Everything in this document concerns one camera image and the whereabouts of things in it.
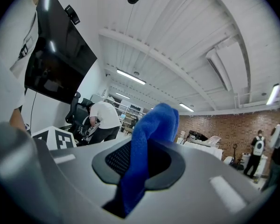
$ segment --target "white t-shirt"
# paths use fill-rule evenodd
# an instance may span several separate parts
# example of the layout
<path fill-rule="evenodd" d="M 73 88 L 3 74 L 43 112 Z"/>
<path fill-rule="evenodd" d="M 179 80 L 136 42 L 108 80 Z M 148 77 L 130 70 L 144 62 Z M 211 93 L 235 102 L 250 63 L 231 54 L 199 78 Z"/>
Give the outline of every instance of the white t-shirt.
<path fill-rule="evenodd" d="M 90 117 L 97 117 L 100 129 L 111 129 L 121 125 L 116 109 L 109 103 L 99 101 L 90 110 Z"/>
<path fill-rule="evenodd" d="M 38 38 L 37 25 L 33 0 L 15 0 L 0 21 L 0 122 L 9 121 L 24 103 L 25 73 Z M 29 52 L 19 58 L 24 44 Z"/>

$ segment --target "brick wall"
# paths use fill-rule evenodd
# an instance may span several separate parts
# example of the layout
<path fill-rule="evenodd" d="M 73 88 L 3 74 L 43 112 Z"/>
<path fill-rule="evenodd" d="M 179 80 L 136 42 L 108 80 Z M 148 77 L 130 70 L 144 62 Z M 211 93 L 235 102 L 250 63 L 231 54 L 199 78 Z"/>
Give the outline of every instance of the brick wall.
<path fill-rule="evenodd" d="M 252 150 L 252 139 L 259 129 L 264 131 L 264 137 L 269 142 L 272 129 L 280 123 L 280 109 L 276 111 L 261 111 L 240 115 L 214 115 L 214 116 L 180 116 L 177 137 L 181 131 L 186 133 L 193 130 L 204 134 L 206 137 L 221 137 L 219 148 L 224 150 L 222 160 L 233 156 L 233 144 L 237 143 L 237 159 L 242 153 Z M 267 147 L 264 155 L 269 158 L 264 174 L 268 174 L 268 167 L 272 151 Z"/>

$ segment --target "white ceiling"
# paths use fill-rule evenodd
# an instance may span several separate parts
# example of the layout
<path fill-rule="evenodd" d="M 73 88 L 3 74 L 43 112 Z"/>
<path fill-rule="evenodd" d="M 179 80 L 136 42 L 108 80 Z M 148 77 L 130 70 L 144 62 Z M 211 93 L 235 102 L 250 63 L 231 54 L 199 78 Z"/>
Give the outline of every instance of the white ceiling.
<path fill-rule="evenodd" d="M 114 96 L 122 93 L 147 109 L 165 102 L 183 115 L 280 106 L 265 105 L 273 85 L 280 84 L 280 22 L 265 0 L 140 0 L 135 5 L 98 0 L 98 32 Z M 240 93 L 226 91 L 205 58 L 227 38 L 239 43 L 245 61 L 248 87 Z M 116 69 L 138 72 L 147 84 L 129 80 Z M 241 107 L 254 102 L 260 105 Z"/>

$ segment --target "blue towel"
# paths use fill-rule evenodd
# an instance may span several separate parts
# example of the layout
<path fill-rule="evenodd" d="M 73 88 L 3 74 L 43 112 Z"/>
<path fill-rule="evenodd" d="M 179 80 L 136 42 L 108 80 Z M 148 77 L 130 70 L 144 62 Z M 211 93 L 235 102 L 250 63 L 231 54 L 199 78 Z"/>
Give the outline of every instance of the blue towel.
<path fill-rule="evenodd" d="M 136 125 L 131 142 L 130 167 L 120 181 L 122 204 L 127 216 L 144 196 L 144 183 L 149 178 L 147 140 L 173 141 L 179 123 L 178 111 L 159 104 Z"/>

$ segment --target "white backpack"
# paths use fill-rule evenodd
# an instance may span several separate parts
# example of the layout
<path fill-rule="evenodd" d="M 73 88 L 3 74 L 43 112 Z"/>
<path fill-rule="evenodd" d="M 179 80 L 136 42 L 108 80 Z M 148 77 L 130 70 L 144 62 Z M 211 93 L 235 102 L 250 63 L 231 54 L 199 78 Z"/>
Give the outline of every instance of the white backpack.
<path fill-rule="evenodd" d="M 260 137 L 256 136 L 256 139 L 257 139 L 257 142 L 254 145 L 253 155 L 261 156 L 263 153 L 263 150 L 265 148 L 265 143 L 264 143 L 265 138 L 264 137 L 260 138 Z"/>

